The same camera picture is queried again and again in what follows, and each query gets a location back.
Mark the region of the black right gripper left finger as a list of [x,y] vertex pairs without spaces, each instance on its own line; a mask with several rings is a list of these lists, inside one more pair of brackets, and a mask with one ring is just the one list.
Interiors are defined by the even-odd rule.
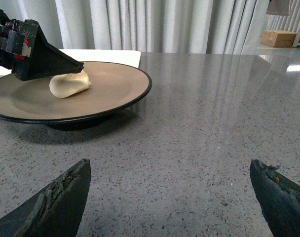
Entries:
[[82,159],[0,219],[0,237],[74,237],[91,182],[91,166]]

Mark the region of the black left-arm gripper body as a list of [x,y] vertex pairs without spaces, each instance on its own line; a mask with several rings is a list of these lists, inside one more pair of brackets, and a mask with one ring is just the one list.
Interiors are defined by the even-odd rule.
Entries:
[[9,19],[0,9],[0,66],[12,69],[15,59],[24,61],[30,57],[32,48],[23,33],[24,24],[23,21]]

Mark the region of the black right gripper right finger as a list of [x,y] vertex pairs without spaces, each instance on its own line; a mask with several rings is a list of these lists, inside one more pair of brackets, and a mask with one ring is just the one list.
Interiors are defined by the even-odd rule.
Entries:
[[250,178],[262,214],[275,237],[300,237],[300,186],[253,159]]

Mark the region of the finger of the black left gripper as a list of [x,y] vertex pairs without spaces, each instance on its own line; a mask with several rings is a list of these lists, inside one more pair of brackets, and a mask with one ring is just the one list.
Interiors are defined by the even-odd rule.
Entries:
[[11,72],[22,81],[80,73],[84,64],[51,45],[35,20],[14,21],[12,28],[23,38],[20,55],[13,57]]

